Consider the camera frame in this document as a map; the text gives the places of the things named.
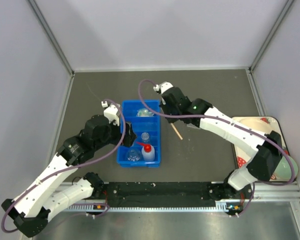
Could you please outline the small stoppered glass bottle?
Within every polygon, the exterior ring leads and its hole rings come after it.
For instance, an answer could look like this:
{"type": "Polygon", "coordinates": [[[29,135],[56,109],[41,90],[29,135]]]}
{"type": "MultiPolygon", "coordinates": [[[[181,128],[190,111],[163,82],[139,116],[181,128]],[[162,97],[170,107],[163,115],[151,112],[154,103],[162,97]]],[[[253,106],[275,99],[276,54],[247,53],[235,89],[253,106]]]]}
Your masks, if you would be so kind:
{"type": "Polygon", "coordinates": [[[149,144],[151,142],[150,134],[148,132],[143,132],[141,134],[141,140],[142,140],[143,143],[149,144]]]}

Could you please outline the small clear glass dish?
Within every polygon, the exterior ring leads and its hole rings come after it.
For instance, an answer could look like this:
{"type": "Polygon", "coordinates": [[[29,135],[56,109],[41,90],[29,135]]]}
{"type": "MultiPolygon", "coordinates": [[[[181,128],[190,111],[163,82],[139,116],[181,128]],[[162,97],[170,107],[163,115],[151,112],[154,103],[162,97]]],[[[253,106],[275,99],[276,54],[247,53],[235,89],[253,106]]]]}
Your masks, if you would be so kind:
{"type": "Polygon", "coordinates": [[[126,159],[130,162],[137,162],[142,159],[142,153],[136,148],[131,148],[126,154],[126,159]]]}

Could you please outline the wooden test tube clamp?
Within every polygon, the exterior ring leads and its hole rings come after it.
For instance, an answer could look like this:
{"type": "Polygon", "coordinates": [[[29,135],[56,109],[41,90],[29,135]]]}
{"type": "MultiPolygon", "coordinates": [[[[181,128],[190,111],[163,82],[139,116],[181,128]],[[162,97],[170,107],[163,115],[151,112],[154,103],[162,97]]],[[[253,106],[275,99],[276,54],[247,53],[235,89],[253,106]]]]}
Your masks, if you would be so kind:
{"type": "Polygon", "coordinates": [[[177,134],[177,136],[179,137],[180,140],[183,140],[182,135],[180,134],[180,132],[178,131],[178,129],[176,128],[176,126],[173,123],[170,123],[172,129],[174,130],[174,132],[177,134]]]}

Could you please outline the wash bottle red nozzle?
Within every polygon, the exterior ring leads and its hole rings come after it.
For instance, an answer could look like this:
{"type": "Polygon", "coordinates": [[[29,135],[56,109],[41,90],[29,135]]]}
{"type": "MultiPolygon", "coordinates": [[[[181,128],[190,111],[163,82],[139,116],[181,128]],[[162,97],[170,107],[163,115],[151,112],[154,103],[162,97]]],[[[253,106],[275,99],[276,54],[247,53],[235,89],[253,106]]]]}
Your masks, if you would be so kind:
{"type": "Polygon", "coordinates": [[[145,162],[154,162],[156,158],[154,147],[149,143],[137,142],[137,144],[142,146],[141,154],[143,160],[145,162]]]}

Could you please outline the blue compartment plastic bin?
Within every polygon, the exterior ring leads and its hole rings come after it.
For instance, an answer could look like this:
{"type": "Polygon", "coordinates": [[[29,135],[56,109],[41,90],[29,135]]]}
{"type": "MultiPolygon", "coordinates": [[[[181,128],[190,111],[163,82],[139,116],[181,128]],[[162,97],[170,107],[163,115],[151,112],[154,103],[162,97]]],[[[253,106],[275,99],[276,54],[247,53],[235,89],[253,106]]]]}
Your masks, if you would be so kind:
{"type": "Polygon", "coordinates": [[[122,102],[122,113],[126,122],[132,124],[133,131],[137,138],[132,147],[120,146],[117,150],[116,162],[124,168],[148,167],[158,168],[161,163],[161,120],[160,116],[154,114],[153,117],[137,117],[137,111],[145,108],[140,100],[124,100],[122,102]],[[143,143],[141,135],[147,132],[150,135],[150,143],[155,149],[155,160],[146,162],[143,159],[139,161],[128,161],[127,152],[130,149],[138,149],[142,153],[142,146],[137,142],[143,143]]]}

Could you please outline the plastic bag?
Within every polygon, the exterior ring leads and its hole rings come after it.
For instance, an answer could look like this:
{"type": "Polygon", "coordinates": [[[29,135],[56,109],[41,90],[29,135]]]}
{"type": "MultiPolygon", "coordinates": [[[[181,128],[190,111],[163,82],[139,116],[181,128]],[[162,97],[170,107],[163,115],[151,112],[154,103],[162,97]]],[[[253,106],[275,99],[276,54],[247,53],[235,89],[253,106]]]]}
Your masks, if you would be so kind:
{"type": "Polygon", "coordinates": [[[137,111],[137,117],[153,117],[155,114],[149,111],[147,108],[141,108],[137,111]]]}

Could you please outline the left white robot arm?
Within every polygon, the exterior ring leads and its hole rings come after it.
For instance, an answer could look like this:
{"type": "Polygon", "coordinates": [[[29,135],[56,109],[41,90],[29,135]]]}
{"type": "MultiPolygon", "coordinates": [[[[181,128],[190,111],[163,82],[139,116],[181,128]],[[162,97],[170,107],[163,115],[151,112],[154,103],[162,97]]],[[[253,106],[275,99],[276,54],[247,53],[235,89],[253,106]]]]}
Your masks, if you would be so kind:
{"type": "Polygon", "coordinates": [[[4,218],[10,217],[16,230],[28,238],[39,234],[60,212],[87,198],[99,198],[104,182],[88,172],[77,183],[56,193],[60,184],[79,168],[92,164],[95,152],[107,145],[131,147],[137,138],[132,124],[94,115],[79,134],[66,139],[46,169],[19,196],[1,205],[4,218]]]}

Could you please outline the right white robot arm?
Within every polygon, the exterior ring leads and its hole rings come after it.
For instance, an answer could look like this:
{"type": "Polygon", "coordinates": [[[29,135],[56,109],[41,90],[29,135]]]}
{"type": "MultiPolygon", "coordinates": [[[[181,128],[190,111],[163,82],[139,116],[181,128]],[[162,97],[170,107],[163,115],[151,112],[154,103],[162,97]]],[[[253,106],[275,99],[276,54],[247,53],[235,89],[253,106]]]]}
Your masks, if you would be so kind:
{"type": "Polygon", "coordinates": [[[153,89],[161,95],[160,108],[168,116],[168,122],[181,120],[185,124],[214,133],[250,157],[246,165],[234,170],[225,179],[223,192],[227,197],[235,198],[245,186],[271,179],[283,157],[278,150],[282,146],[278,132],[272,130],[265,133],[250,129],[201,98],[190,100],[180,88],[169,82],[156,85],[153,89]]]}

